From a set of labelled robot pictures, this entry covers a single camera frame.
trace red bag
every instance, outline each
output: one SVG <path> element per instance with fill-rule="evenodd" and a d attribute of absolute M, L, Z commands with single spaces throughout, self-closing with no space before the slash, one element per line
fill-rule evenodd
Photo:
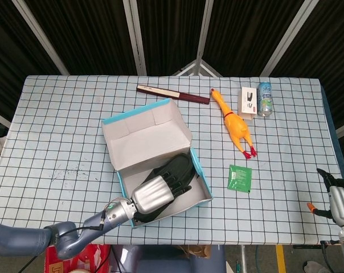
<path fill-rule="evenodd" d="M 46 250 L 46 262 L 44 264 L 44 273 L 69 273 L 75 269 L 85 269 L 91 273 L 105 261 L 97 273 L 109 273 L 109 250 L 110 245 L 89 244 L 85 249 L 69 260 L 60 260 L 57 258 L 56 248 L 51 246 Z"/>

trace table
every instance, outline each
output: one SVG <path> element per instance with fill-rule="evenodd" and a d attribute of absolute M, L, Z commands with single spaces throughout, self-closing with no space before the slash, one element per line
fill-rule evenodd
<path fill-rule="evenodd" d="M 233 146 L 216 102 L 176 101 L 214 199 L 146 227 L 127 222 L 95 242 L 314 244 L 336 237 L 339 228 L 306 207 L 329 207 L 317 167 L 340 176 L 320 82 L 308 78 L 29 76 L 0 158 L 0 222 L 80 225 L 121 196 L 101 120 L 161 99 L 137 93 L 137 84 L 202 96 L 213 87 L 237 111 L 240 87 L 260 81 L 272 83 L 275 111 L 247 122 L 256 159 Z M 230 164 L 252 168 L 250 194 L 227 189 Z"/>

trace metal pole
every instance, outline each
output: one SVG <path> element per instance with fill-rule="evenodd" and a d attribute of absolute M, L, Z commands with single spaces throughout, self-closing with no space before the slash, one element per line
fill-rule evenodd
<path fill-rule="evenodd" d="M 137 73 L 138 76 L 147 76 L 137 0 L 123 0 L 123 4 Z"/>
<path fill-rule="evenodd" d="M 247 273 L 247 261 L 245 259 L 245 245 L 241 245 L 241 271 Z"/>
<path fill-rule="evenodd" d="M 35 19 L 34 15 L 26 5 L 24 0 L 13 0 L 13 4 L 20 12 L 21 16 L 23 16 L 25 22 L 28 24 L 31 31 L 34 33 L 35 37 L 38 39 L 44 50 L 48 53 L 49 57 L 53 61 L 53 63 L 58 68 L 59 72 L 62 75 L 69 75 L 69 71 L 65 67 L 64 63 L 62 62 L 61 58 L 58 56 L 57 52 L 55 51 L 54 47 L 52 46 L 51 42 L 49 41 L 47 35 L 42 30 L 40 24 Z"/>
<path fill-rule="evenodd" d="M 261 72 L 261 77 L 269 77 L 318 2 L 319 0 L 305 0 L 303 2 L 271 58 Z"/>
<path fill-rule="evenodd" d="M 208 25 L 210 24 L 211 11 L 212 11 L 213 4 L 214 4 L 214 0 L 206 0 L 205 2 L 205 10 L 204 10 L 204 16 L 202 18 L 200 40 L 199 40 L 199 46 L 197 49 L 197 56 L 196 56 L 195 75 L 198 75 L 200 72 L 200 65 L 201 65 L 202 55 L 204 54 Z"/>

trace cable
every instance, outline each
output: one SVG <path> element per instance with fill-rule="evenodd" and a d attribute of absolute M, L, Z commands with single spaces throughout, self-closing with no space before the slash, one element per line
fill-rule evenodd
<path fill-rule="evenodd" d="M 27 264 L 24 265 L 23 268 L 18 271 L 18 273 L 22 273 L 37 257 L 38 256 L 34 256 L 33 258 L 31 258 L 30 261 L 27 262 Z"/>
<path fill-rule="evenodd" d="M 115 253 L 115 249 L 112 245 L 110 245 L 110 249 L 113 251 L 113 255 L 114 255 L 114 258 L 115 258 L 115 261 L 117 263 L 117 268 L 119 269 L 119 272 L 122 273 L 121 269 L 120 269 L 120 264 L 119 264 L 119 260 L 118 258 L 116 257 L 116 253 Z"/>
<path fill-rule="evenodd" d="M 98 270 L 100 270 L 100 269 L 102 268 L 102 266 L 104 265 L 104 263 L 109 259 L 110 253 L 111 253 L 111 248 L 109 248 L 109 253 L 108 253 L 108 255 L 107 255 L 106 258 L 103 260 L 103 262 L 100 263 L 100 265 L 98 266 L 98 268 L 95 270 L 95 273 L 98 272 Z"/>
<path fill-rule="evenodd" d="M 93 230 L 99 230 L 99 227 L 98 226 L 81 226 L 81 227 L 76 227 L 75 229 L 71 229 L 69 231 L 66 231 L 65 233 L 59 235 L 59 238 L 62 238 L 63 236 L 71 233 L 71 232 L 74 232 L 74 231 L 78 231 L 78 230 L 81 230 L 81 229 L 93 229 Z"/>
<path fill-rule="evenodd" d="M 256 268 L 257 268 L 257 272 L 261 273 L 261 271 L 259 269 L 259 265 L 258 265 L 258 247 L 259 247 L 259 245 L 256 246 Z"/>
<path fill-rule="evenodd" d="M 321 252 L 322 252 L 322 255 L 324 256 L 324 260 L 325 260 L 326 266 L 327 266 L 327 268 L 329 269 L 329 271 L 331 273 L 334 273 L 334 270 L 329 265 L 329 262 L 328 262 L 327 257 L 326 257 L 325 241 L 320 241 L 320 245 L 321 245 Z"/>

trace open box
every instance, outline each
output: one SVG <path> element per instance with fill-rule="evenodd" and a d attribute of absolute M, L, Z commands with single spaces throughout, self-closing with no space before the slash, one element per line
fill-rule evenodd
<path fill-rule="evenodd" d="M 131 197 L 152 169 L 164 165 L 177 154 L 191 153 L 196 169 L 190 183 L 192 189 L 178 196 L 154 221 L 212 199 L 199 160 L 191 148 L 192 133 L 173 100 L 168 98 L 107 118 L 102 127 L 111 164 L 126 198 Z M 133 227 L 144 224 L 132 220 Z"/>

